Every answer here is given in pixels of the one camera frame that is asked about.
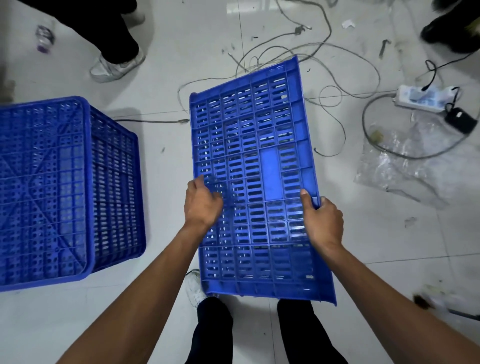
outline plastic bottle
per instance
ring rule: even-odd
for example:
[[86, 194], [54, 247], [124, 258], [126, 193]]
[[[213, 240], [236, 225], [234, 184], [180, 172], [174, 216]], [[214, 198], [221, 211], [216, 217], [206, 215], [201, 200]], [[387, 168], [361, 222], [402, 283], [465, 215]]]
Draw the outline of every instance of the plastic bottle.
[[42, 53], [49, 53], [50, 48], [53, 46], [53, 43], [55, 43], [53, 20], [45, 19], [36, 27], [35, 35], [37, 38], [36, 49]]

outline bare arm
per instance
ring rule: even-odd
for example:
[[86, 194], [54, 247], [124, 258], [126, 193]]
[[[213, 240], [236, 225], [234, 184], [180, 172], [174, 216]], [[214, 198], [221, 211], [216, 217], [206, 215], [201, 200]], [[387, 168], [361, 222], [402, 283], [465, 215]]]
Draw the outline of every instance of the bare arm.
[[222, 210], [219, 194], [190, 181], [185, 224], [164, 251], [71, 345], [58, 364], [147, 363], [200, 241]]
[[480, 363], [480, 347], [395, 291], [341, 244], [343, 214], [301, 191], [308, 236], [397, 363]]

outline white shoe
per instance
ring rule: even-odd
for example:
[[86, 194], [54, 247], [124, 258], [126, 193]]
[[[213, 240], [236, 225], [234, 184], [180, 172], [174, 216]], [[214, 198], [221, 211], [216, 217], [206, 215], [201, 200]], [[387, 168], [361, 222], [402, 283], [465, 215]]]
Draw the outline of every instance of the white shoe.
[[197, 308], [201, 301], [207, 298], [202, 290], [202, 282], [200, 281], [200, 270], [192, 269], [185, 275], [185, 284], [187, 296], [193, 307]]
[[100, 83], [115, 81], [122, 78], [135, 67], [140, 66], [144, 60], [145, 54], [140, 47], [138, 48], [137, 56], [133, 60], [120, 64], [110, 63], [100, 54], [100, 57], [98, 57], [98, 60], [90, 69], [90, 76], [92, 76], [94, 81]]
[[121, 17], [129, 29], [143, 24], [145, 21], [145, 13], [139, 12], [138, 9], [128, 14], [122, 14]]

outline crate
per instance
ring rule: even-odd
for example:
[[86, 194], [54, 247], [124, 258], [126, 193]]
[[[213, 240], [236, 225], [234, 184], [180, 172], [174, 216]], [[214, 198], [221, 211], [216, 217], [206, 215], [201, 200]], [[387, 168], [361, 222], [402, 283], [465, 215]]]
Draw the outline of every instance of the crate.
[[199, 248], [206, 293], [328, 301], [300, 189], [319, 193], [297, 57], [190, 95], [193, 173], [224, 199]]
[[81, 97], [0, 108], [0, 291], [145, 250], [137, 136]]

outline power strip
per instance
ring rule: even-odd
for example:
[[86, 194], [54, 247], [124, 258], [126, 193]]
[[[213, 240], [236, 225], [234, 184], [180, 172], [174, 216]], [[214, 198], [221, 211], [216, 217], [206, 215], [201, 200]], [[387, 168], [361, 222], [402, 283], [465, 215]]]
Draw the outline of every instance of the power strip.
[[454, 100], [458, 91], [455, 86], [439, 90], [432, 85], [422, 91], [422, 87], [401, 85], [396, 92], [394, 102], [397, 106], [438, 113], [445, 111], [445, 105]]

